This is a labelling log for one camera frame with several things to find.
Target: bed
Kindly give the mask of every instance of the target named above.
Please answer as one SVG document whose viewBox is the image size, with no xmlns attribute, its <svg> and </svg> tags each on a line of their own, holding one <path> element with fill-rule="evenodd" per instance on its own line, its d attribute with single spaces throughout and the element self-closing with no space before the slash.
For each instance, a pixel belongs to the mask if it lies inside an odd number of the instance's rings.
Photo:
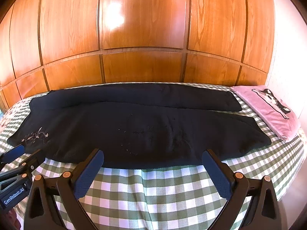
<svg viewBox="0 0 307 230">
<path fill-rule="evenodd" d="M 231 91 L 225 86 L 186 85 Z M 224 162 L 233 171 L 240 171 L 249 178 L 261 179 L 264 175 L 270 176 L 279 200 L 306 158 L 306 136 L 300 129 L 291 142 L 283 142 L 249 106 L 235 94 L 234 96 L 243 109 L 235 114 L 253 117 L 259 127 L 271 138 L 272 144 L 269 147 L 255 149 L 243 157 Z M 29 114 L 29 102 L 33 97 L 16 103 L 0 122 L 1 153 L 12 148 L 7 144 L 7 139 L 14 134 Z M 15 168 L 27 156 L 29 155 L 25 154 L 6 165 L 3 171 Z M 46 159 L 33 174 L 57 177 L 74 167 L 74 164 Z M 239 228 L 249 200 L 250 197 L 245 199 L 232 229 Z M 87 195 L 79 201 L 99 229 L 207 229 L 226 202 L 217 193 L 203 166 L 154 170 L 101 168 Z M 21 217 L 25 213 L 26 202 L 27 198 L 15 207 Z M 56 203 L 65 225 L 68 229 L 73 229 L 65 208 L 57 196 Z"/>
</svg>

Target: cartoon face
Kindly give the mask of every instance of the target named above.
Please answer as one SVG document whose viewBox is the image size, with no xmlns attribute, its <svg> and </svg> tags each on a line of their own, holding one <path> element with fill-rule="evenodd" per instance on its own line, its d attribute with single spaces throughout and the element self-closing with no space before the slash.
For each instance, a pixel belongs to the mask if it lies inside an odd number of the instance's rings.
<svg viewBox="0 0 307 230">
<path fill-rule="evenodd" d="M 257 89 L 252 89 L 253 92 L 257 93 L 265 102 L 267 102 L 275 111 L 279 112 L 283 118 L 289 119 L 286 115 L 290 112 L 290 109 L 283 106 L 278 99 L 274 96 L 270 89 L 264 89 L 259 91 Z"/>
</svg>

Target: pillow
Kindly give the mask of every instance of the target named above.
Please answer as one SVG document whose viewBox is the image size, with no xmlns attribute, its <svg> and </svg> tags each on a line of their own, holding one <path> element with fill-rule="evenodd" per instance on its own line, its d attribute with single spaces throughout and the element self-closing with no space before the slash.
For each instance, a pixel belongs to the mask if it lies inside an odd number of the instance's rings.
<svg viewBox="0 0 307 230">
<path fill-rule="evenodd" d="M 265 85 L 233 86 L 231 89 L 250 106 L 282 140 L 291 141 L 300 122 L 295 113 Z"/>
</svg>

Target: blue gripper pad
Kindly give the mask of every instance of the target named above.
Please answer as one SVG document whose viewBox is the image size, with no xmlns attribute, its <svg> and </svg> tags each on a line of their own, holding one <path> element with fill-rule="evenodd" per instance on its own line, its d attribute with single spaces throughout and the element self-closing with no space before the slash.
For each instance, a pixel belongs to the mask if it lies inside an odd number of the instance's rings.
<svg viewBox="0 0 307 230">
<path fill-rule="evenodd" d="M 86 195 L 88 189 L 95 179 L 95 176 L 103 165 L 103 161 L 103 151 L 98 150 L 96 155 L 90 160 L 88 165 L 74 182 L 74 195 L 76 199 L 82 198 Z"/>
<path fill-rule="evenodd" d="M 202 163 L 208 172 L 214 186 L 216 187 L 220 197 L 229 200 L 232 195 L 231 182 L 208 151 L 203 152 Z"/>
<path fill-rule="evenodd" d="M 9 150 L 8 152 L 3 153 L 1 157 L 1 162 L 11 163 L 18 157 L 22 156 L 25 153 L 25 148 L 23 145 L 18 145 L 15 148 Z"/>
</svg>

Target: black pants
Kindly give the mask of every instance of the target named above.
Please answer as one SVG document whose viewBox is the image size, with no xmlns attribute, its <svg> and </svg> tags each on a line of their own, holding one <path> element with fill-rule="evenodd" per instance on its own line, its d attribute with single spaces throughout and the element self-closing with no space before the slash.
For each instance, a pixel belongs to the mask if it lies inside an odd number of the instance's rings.
<svg viewBox="0 0 307 230">
<path fill-rule="evenodd" d="M 31 112 L 8 139 L 26 153 L 41 148 L 47 158 L 83 161 L 103 150 L 103 166 L 146 169 L 200 165 L 212 149 L 235 158 L 271 144 L 231 92 L 176 84 L 112 84 L 51 91 L 30 102 Z"/>
</svg>

